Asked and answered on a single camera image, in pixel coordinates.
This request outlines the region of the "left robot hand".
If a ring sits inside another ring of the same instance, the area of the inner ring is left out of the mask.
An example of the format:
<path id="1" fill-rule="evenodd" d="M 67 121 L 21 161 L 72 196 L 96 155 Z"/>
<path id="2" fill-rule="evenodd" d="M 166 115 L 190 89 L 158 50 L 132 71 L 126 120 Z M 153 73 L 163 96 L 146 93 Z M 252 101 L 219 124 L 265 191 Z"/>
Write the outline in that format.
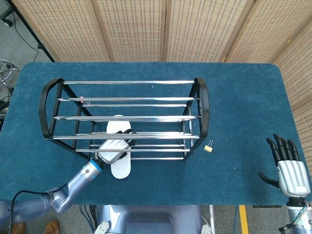
<path id="1" fill-rule="evenodd" d="M 99 148 L 99 152 L 95 152 L 95 158 L 102 160 L 106 164 L 113 164 L 120 158 L 125 157 L 128 152 L 117 150 L 131 149 L 136 145 L 134 139 L 107 139 Z"/>

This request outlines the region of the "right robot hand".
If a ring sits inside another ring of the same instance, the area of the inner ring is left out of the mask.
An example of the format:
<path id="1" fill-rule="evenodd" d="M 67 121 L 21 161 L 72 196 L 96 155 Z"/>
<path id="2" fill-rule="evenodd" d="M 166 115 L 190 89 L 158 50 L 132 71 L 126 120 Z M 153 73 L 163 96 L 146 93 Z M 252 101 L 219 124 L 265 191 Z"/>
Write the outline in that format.
<path id="1" fill-rule="evenodd" d="M 267 138 L 278 179 L 270 179 L 264 173 L 258 176 L 265 183 L 278 188 L 288 198 L 287 206 L 304 207 L 305 198 L 311 193 L 308 173 L 304 162 L 300 159 L 297 146 L 291 140 L 286 140 L 277 134 L 274 139 Z"/>

